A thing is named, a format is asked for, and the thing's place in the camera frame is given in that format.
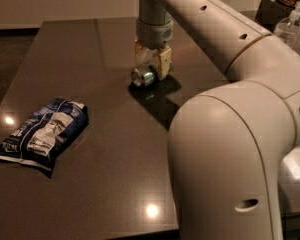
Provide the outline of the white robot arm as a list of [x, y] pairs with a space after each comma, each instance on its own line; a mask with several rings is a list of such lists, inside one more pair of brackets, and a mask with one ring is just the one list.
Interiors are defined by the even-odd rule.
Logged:
[[181, 240], [283, 240], [278, 169], [300, 143], [300, 56], [220, 0], [139, 0], [136, 48], [165, 47], [173, 21], [229, 81], [170, 126]]

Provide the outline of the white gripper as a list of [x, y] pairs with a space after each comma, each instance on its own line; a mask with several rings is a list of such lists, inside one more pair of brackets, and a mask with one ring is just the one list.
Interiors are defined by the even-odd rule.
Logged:
[[172, 49], [165, 44], [173, 37], [173, 27], [174, 22], [172, 20], [169, 20], [164, 25], [150, 25], [140, 19], [136, 20], [135, 64], [141, 65], [152, 60], [157, 55], [157, 76], [160, 81], [164, 80], [170, 72]]

